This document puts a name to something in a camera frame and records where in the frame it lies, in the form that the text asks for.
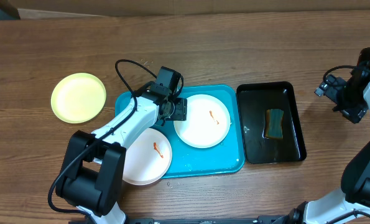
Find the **wooden table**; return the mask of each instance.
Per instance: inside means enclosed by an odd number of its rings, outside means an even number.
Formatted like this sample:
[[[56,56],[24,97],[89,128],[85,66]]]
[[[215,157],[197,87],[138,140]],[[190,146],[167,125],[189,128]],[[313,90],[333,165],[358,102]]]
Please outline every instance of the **wooden table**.
[[[289,81],[308,152],[304,162],[246,163],[236,174],[129,187],[119,199],[126,214],[159,219],[287,214],[338,188],[345,166],[370,140],[368,114],[351,124],[331,112],[329,99],[313,93],[326,70],[354,65],[365,47],[370,11],[0,21],[0,223],[80,218],[49,209],[47,192],[70,136],[113,118],[114,102],[126,91],[114,70],[120,58],[147,62],[154,72],[161,65],[173,68],[186,86],[225,83],[236,89]],[[132,65],[121,70],[133,88],[150,80]],[[97,118],[73,125],[55,117],[50,95],[76,72],[99,77],[108,98]],[[349,77],[347,70],[337,75]]]

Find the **green sponge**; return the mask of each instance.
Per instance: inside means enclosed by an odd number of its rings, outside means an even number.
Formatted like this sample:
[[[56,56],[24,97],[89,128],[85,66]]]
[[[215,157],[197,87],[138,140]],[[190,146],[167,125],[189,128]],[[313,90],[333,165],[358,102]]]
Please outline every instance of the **green sponge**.
[[[266,111],[265,138],[283,139],[282,122],[284,112],[280,109]]]

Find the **yellow plate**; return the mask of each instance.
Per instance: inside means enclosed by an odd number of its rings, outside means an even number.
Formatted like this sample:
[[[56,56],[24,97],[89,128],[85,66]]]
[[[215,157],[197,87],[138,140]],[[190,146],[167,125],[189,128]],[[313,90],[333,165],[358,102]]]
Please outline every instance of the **yellow plate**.
[[[98,115],[105,101],[106,89],[99,78],[88,73],[76,73],[58,83],[50,104],[59,119],[76,124]]]

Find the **blue tray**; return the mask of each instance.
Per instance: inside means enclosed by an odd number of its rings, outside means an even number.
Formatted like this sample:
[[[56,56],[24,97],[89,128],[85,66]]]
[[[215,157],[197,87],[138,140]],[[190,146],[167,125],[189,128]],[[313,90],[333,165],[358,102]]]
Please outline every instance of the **blue tray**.
[[[227,107],[231,120],[229,133],[216,146],[198,149],[185,144],[178,137],[173,128],[173,121],[167,121],[163,127],[155,124],[152,128],[164,134],[172,147],[171,166],[163,179],[228,174],[239,171],[244,165],[244,148],[236,93],[227,85],[189,86],[183,88],[179,97],[188,98],[197,94],[214,96]],[[116,116],[128,105],[130,97],[131,94],[125,92],[117,98]]]

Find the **tray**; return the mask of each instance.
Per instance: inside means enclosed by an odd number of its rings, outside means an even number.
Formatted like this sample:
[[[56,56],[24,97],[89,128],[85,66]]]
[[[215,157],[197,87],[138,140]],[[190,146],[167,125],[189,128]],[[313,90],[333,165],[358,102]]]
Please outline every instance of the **tray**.
[[[231,126],[225,139],[216,146],[198,149],[185,144],[175,132],[173,121],[152,128],[167,137],[172,147],[172,162],[166,178],[194,177],[200,175],[228,174],[239,171],[244,165],[244,147],[239,111],[234,90],[227,85],[186,86],[179,97],[207,94],[216,97],[227,107]],[[128,105],[131,94],[125,92],[116,100],[116,116]]]
[[[237,89],[247,161],[253,164],[302,161],[307,156],[294,89],[289,82],[240,85]],[[264,138],[269,109],[284,111],[283,139]]]

